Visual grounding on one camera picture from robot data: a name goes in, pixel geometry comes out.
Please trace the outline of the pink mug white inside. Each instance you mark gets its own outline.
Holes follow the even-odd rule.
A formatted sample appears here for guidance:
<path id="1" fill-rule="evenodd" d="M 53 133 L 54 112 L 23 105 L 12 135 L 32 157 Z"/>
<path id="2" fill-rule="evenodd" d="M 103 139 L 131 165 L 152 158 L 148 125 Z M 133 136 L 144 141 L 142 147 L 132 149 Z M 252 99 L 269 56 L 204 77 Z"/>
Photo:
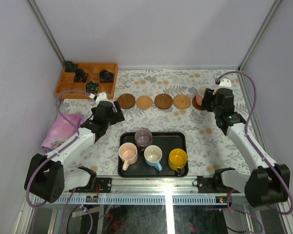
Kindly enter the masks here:
<path id="1" fill-rule="evenodd" d="M 201 106 L 202 105 L 202 100 L 204 98 L 205 90 L 208 89 L 208 86 L 201 86 L 198 89 L 197 95 L 196 95 L 196 103 Z"/>

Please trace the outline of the brown wooden coaster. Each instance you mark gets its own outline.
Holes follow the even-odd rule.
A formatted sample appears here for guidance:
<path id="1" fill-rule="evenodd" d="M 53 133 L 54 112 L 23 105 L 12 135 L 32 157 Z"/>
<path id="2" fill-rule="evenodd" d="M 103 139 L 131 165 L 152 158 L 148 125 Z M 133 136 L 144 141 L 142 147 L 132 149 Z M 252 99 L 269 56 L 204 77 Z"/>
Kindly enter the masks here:
<path id="1" fill-rule="evenodd" d="M 172 106 L 173 99 L 168 94 L 158 94 L 154 99 L 154 103 L 159 109 L 168 109 Z"/>
<path id="2" fill-rule="evenodd" d="M 135 105 L 135 97 L 132 94 L 122 94 L 118 97 L 118 103 L 122 109 L 130 109 Z"/>
<path id="3" fill-rule="evenodd" d="M 200 110 L 200 111 L 204 111 L 204 109 L 200 105 L 197 104 L 196 96 L 194 96 L 192 99 L 192 105 L 195 109 Z"/>

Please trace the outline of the woven rattan coaster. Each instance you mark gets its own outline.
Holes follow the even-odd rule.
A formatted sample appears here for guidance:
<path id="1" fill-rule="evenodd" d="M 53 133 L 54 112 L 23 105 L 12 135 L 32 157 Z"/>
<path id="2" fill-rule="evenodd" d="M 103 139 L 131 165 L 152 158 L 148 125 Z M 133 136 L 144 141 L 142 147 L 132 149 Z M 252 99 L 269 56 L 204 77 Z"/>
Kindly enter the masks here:
<path id="1" fill-rule="evenodd" d="M 146 110 L 153 105 L 153 100 L 149 96 L 140 96 L 136 100 L 136 105 L 138 108 Z"/>
<path id="2" fill-rule="evenodd" d="M 177 95 L 173 99 L 173 104 L 178 109 L 187 109 L 191 105 L 191 99 L 187 95 Z"/>

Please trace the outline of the yellow mug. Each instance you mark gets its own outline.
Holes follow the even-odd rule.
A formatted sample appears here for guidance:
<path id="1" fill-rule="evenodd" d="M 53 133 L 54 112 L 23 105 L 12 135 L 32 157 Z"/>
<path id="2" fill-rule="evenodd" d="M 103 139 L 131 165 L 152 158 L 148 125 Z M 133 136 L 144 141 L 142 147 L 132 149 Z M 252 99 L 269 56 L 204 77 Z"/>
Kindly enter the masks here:
<path id="1" fill-rule="evenodd" d="M 168 155 L 168 165 L 178 176 L 181 175 L 181 170 L 187 162 L 188 155 L 180 148 L 173 149 Z"/>

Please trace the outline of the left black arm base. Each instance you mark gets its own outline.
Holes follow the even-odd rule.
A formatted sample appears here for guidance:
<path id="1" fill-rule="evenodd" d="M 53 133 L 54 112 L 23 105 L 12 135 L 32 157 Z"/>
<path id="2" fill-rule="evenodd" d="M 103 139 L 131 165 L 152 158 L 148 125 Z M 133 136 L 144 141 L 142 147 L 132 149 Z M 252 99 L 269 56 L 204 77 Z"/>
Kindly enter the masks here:
<path id="1" fill-rule="evenodd" d="M 88 192 L 95 193 L 97 195 L 108 194 L 108 193 L 111 193 L 111 188 L 112 188 L 112 178 L 100 177 L 100 178 L 97 178 L 94 188 L 90 189 Z"/>

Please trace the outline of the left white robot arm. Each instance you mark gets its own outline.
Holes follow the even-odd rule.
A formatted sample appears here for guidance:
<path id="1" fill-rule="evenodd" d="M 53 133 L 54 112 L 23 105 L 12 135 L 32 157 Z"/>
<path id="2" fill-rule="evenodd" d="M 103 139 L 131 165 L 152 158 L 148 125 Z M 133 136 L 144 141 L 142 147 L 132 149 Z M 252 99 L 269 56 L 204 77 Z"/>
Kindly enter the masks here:
<path id="1" fill-rule="evenodd" d="M 118 101 L 100 101 L 92 108 L 92 116 L 65 143 L 45 155 L 32 157 L 24 184 L 26 199 L 34 194 L 44 202 L 53 203 L 68 190 L 94 191 L 97 187 L 96 172 L 84 166 L 69 170 L 64 165 L 95 144 L 110 125 L 124 119 Z"/>

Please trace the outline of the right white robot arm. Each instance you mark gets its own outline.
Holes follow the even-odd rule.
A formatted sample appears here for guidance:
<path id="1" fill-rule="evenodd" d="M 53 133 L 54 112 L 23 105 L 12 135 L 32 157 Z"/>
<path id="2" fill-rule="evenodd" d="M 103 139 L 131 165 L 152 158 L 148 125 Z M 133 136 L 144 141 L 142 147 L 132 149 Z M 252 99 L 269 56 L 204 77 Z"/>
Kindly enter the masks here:
<path id="1" fill-rule="evenodd" d="M 202 108 L 215 115 L 216 125 L 236 146 L 246 161 L 250 176 L 234 169 L 217 172 L 213 187 L 224 192 L 229 187 L 244 193 L 252 207 L 292 201 L 289 190 L 290 169 L 279 165 L 247 133 L 247 121 L 234 110 L 234 95 L 231 89 L 205 89 Z"/>

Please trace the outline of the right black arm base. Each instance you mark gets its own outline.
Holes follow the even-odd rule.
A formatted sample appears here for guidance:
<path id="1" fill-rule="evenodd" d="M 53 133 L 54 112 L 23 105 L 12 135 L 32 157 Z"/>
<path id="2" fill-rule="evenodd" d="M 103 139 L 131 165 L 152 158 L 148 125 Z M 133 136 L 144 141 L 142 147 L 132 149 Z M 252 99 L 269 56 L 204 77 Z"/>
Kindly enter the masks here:
<path id="1" fill-rule="evenodd" d="M 221 174 L 217 170 L 212 177 L 197 176 L 192 185 L 202 194 L 226 193 L 228 191 L 221 180 Z"/>

